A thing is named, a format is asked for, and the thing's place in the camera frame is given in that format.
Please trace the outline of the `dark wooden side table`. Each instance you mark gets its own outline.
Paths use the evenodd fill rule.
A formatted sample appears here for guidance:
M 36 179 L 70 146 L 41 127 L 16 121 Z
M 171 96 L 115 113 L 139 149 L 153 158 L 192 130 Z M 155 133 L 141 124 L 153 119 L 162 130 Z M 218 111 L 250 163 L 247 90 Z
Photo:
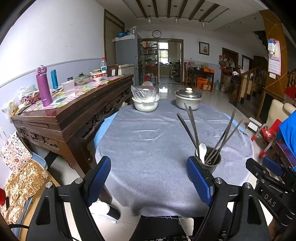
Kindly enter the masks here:
M 185 85 L 212 92 L 214 88 L 214 74 L 215 71 L 210 68 L 188 68 Z

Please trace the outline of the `grey table cloth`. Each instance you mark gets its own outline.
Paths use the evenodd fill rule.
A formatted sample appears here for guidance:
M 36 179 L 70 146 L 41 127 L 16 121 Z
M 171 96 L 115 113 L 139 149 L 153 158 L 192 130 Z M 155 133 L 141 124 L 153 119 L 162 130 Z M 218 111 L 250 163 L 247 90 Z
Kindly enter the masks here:
M 177 117 L 180 113 L 191 128 L 185 110 L 175 100 L 161 99 L 157 109 L 143 113 L 133 105 L 121 108 L 99 141 L 97 163 L 111 159 L 106 188 L 134 216 L 205 216 L 203 203 L 187 175 L 186 161 L 195 147 Z M 220 110 L 200 104 L 193 111 L 201 143 L 214 147 L 226 129 L 229 118 Z M 240 129 L 221 151 L 214 177 L 241 186 L 250 175 L 245 167 L 254 157 L 250 137 Z

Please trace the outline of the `round wall clock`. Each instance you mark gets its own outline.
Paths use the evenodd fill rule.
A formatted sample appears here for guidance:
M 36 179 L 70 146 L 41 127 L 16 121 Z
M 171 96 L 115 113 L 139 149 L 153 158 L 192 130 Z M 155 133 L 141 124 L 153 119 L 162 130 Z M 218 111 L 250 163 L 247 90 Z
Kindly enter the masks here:
M 154 38 L 158 39 L 158 38 L 160 38 L 160 37 L 162 36 L 162 33 L 161 33 L 160 30 L 154 30 L 154 31 L 152 32 L 152 36 L 153 36 Z

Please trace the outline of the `red child chair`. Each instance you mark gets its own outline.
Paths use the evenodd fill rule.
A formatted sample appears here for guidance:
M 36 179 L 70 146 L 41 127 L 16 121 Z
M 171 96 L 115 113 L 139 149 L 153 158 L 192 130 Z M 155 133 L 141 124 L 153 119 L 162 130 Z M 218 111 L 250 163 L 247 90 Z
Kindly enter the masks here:
M 259 134 L 263 137 L 263 142 L 268 142 L 268 145 L 264 150 L 262 150 L 259 154 L 259 158 L 263 158 L 265 154 L 267 153 L 268 149 L 273 145 L 273 143 L 277 139 L 278 131 L 280 130 L 280 124 L 282 123 L 281 120 L 276 119 L 274 123 L 268 127 L 267 123 L 262 124 L 258 129 L 255 135 L 251 138 L 251 141 L 253 142 L 256 140 Z

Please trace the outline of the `blue jacket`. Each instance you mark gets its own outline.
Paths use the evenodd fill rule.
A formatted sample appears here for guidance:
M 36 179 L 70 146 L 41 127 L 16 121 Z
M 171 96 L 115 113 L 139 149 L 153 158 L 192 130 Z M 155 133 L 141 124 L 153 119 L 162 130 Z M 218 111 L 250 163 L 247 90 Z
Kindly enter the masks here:
M 294 111 L 286 120 L 279 125 L 277 133 L 278 145 L 287 158 L 289 165 L 295 170 L 295 129 L 296 112 Z

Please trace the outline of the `red patterned bowl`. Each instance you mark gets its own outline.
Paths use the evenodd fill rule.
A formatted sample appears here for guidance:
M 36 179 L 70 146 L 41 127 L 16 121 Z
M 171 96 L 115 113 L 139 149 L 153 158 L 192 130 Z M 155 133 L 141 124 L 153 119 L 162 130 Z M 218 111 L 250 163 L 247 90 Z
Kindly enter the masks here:
M 94 81 L 102 81 L 105 77 L 105 74 L 102 72 L 95 72 L 95 73 L 90 73 L 90 77 L 94 80 Z

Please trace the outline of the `glass lidded bowl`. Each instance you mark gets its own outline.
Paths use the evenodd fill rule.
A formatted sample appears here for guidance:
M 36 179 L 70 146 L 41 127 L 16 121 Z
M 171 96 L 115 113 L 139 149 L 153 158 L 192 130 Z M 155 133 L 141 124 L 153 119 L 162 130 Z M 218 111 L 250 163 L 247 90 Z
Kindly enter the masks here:
M 90 75 L 80 73 L 76 78 L 74 78 L 75 86 L 85 85 L 90 80 Z

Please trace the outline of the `clear plastic cup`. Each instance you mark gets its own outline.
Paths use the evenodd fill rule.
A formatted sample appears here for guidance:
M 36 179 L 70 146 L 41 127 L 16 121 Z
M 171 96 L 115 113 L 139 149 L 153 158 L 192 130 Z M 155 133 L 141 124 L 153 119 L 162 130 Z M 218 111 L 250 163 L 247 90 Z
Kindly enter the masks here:
M 62 83 L 63 90 L 66 96 L 75 95 L 76 88 L 75 88 L 75 81 L 69 80 Z

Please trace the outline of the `white chest freezer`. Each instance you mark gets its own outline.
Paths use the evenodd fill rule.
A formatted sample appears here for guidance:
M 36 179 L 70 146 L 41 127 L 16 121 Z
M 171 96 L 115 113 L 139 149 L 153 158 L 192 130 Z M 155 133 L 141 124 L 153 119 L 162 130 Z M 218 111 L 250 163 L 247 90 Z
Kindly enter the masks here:
M 123 64 L 118 66 L 118 75 L 134 75 L 134 65 L 133 64 Z

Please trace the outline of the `grey refrigerator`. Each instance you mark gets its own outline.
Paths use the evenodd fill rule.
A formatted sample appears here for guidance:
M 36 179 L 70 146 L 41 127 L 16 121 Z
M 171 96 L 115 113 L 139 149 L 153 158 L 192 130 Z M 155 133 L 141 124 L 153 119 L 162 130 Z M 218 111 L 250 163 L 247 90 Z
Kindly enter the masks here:
M 142 85 L 143 82 L 141 41 L 142 39 L 137 33 L 113 39 L 115 43 L 116 64 L 133 66 L 133 81 L 135 86 Z

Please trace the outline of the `dark carved wooden sideboard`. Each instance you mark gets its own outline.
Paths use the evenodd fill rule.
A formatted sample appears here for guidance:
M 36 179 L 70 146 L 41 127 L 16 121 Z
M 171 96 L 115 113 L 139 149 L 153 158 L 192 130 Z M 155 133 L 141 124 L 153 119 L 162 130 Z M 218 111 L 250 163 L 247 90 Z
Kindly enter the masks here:
M 64 157 L 80 177 L 91 169 L 87 149 L 104 119 L 132 104 L 132 75 L 116 77 L 63 107 L 15 115 L 12 122 L 20 139 Z

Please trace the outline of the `wall calendar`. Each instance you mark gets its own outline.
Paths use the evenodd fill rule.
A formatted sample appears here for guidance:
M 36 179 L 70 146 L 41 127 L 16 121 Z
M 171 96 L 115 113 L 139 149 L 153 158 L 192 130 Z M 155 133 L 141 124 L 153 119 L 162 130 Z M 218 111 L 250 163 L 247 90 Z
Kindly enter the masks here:
M 269 39 L 268 48 L 268 71 L 281 76 L 281 51 L 279 40 Z

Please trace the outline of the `black utensil holder cup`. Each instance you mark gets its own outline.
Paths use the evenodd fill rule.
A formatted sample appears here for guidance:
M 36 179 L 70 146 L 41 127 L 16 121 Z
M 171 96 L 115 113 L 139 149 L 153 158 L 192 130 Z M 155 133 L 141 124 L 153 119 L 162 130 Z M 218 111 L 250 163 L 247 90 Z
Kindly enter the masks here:
M 217 149 L 207 145 L 206 145 L 206 148 L 207 148 L 207 151 L 202 152 L 202 153 L 205 153 L 203 162 L 200 160 L 198 155 L 199 152 L 197 150 L 195 151 L 195 158 L 200 162 L 201 166 L 204 169 L 208 170 L 211 174 L 213 174 L 213 172 L 216 170 L 216 168 L 220 164 L 222 157 L 221 157 L 221 154 L 216 154 Z

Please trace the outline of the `dark chopstick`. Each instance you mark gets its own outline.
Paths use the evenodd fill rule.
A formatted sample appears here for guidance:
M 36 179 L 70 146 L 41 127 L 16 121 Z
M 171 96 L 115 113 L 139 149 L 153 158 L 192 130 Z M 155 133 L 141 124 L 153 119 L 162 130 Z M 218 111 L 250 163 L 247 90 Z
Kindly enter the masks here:
M 244 118 L 242 118 L 238 124 L 235 126 L 235 128 L 232 130 L 232 132 L 230 132 L 227 135 L 227 137 L 220 143 L 220 145 L 217 148 L 217 152 L 216 154 L 220 154 L 220 152 L 222 151 L 222 148 L 226 145 L 226 143 L 230 140 L 230 138 L 234 135 L 235 131 L 240 127 L 241 123 L 243 122 Z
M 184 127 L 184 129 L 186 130 L 186 132 L 187 132 L 187 134 L 188 134 L 190 140 L 192 141 L 192 143 L 193 143 L 193 145 L 194 145 L 194 147 L 195 147 L 195 149 L 196 149 L 196 148 L 197 148 L 196 141 L 194 140 L 194 137 L 193 137 L 192 133 L 190 132 L 190 130 L 189 130 L 187 124 L 185 123 L 185 121 L 184 121 L 184 119 L 182 118 L 182 116 L 181 116 L 180 113 L 177 113 L 177 117 L 178 117 L 179 121 L 181 122 L 182 126 Z
M 191 109 L 191 106 L 187 106 L 186 104 L 184 104 L 185 106 L 185 109 L 187 111 L 187 114 L 190 118 L 190 121 L 191 121 L 191 125 L 192 125 L 192 128 L 193 128 L 193 132 L 194 132 L 194 135 L 195 135 L 195 142 L 196 142 L 196 149 L 199 153 L 199 139 L 198 139 L 198 133 L 197 133 L 197 129 L 196 129 L 196 124 L 195 124 L 195 120 L 194 120 L 194 116 L 193 116 L 193 111 Z
M 210 158 L 214 155 L 214 152 L 217 151 L 217 148 L 218 146 L 220 145 L 220 143 L 227 137 L 228 133 L 229 133 L 229 130 L 230 130 L 230 127 L 231 127 L 231 124 L 234 120 L 234 116 L 235 116 L 235 113 L 236 113 L 236 110 L 234 110 L 232 112 L 232 115 L 231 115 L 231 118 L 229 120 L 229 123 L 226 127 L 226 129 L 224 130 L 222 136 L 220 137 L 220 139 L 218 140 L 217 144 L 215 145 L 215 147 L 212 149 L 212 151 L 210 152 L 210 154 L 208 155 L 208 157 L 206 158 L 205 160 L 205 163 L 208 164 L 210 162 Z

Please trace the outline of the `clear plastic water bottle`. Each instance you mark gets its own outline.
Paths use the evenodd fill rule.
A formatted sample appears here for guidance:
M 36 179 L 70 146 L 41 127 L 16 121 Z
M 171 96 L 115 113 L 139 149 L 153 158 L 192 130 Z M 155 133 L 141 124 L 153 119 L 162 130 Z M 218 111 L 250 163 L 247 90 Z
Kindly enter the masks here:
M 107 61 L 105 57 L 101 58 L 101 62 L 100 62 L 100 71 L 102 73 L 106 73 L 107 72 Z

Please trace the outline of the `small white fan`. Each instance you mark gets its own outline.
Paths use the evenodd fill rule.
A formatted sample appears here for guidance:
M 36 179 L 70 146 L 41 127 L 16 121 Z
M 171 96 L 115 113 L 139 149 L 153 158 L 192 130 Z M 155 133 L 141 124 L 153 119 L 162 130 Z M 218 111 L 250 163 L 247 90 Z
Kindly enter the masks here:
M 142 84 L 142 86 L 150 86 L 150 87 L 153 87 L 154 85 L 153 85 L 153 83 L 150 82 L 150 81 L 145 81 L 145 82 Z

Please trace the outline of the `blue thermos bottle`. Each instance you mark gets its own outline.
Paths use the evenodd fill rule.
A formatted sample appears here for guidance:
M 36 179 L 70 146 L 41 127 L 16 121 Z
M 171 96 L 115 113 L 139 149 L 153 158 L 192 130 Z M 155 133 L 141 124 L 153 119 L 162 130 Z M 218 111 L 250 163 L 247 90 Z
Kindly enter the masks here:
M 59 84 L 58 84 L 57 73 L 55 69 L 51 70 L 51 80 L 52 80 L 53 89 L 57 89 L 59 87 Z

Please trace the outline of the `small white step stool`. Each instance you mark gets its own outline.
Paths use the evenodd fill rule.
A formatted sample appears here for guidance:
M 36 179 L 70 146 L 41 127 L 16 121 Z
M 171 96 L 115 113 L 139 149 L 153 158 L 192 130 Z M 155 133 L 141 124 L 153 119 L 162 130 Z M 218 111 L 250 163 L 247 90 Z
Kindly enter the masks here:
M 247 129 L 251 130 L 253 132 L 257 132 L 258 129 L 262 126 L 262 123 L 260 123 L 259 121 L 257 121 L 255 118 L 250 117 L 249 118 L 249 122 L 247 124 Z

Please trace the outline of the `purple water bottle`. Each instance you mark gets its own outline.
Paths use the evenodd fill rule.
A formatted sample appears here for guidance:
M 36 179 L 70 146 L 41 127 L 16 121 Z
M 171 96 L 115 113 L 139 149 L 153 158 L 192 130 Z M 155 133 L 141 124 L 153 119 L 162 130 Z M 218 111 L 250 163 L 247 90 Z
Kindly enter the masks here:
M 37 67 L 36 80 L 43 106 L 49 106 L 53 101 L 48 84 L 47 68 L 44 65 L 40 65 Z

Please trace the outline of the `white bowl with plastic bag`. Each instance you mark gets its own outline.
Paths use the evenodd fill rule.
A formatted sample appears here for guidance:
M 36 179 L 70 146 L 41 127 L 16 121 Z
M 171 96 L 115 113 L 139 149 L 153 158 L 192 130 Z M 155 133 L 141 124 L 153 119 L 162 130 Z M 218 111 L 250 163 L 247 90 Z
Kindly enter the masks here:
M 131 86 L 132 100 L 136 110 L 150 113 L 158 107 L 159 95 L 156 88 L 150 85 Z

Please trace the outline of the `framed wall picture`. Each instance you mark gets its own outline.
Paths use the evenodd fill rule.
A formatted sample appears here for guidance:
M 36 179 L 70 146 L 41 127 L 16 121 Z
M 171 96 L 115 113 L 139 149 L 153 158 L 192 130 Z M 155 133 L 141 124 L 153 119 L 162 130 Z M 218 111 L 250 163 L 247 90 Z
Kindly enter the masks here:
M 202 55 L 210 55 L 210 47 L 209 47 L 209 43 L 205 43 L 205 42 L 199 42 L 199 54 Z

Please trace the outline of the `aluminium pot with lid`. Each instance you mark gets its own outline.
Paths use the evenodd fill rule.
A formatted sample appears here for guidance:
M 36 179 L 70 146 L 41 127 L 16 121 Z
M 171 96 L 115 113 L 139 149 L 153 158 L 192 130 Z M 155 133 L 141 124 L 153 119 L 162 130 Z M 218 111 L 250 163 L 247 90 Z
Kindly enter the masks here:
M 202 92 L 200 89 L 192 89 L 186 87 L 185 89 L 179 89 L 175 91 L 176 105 L 180 109 L 186 110 L 186 107 L 191 107 L 192 110 L 197 110 L 202 100 Z

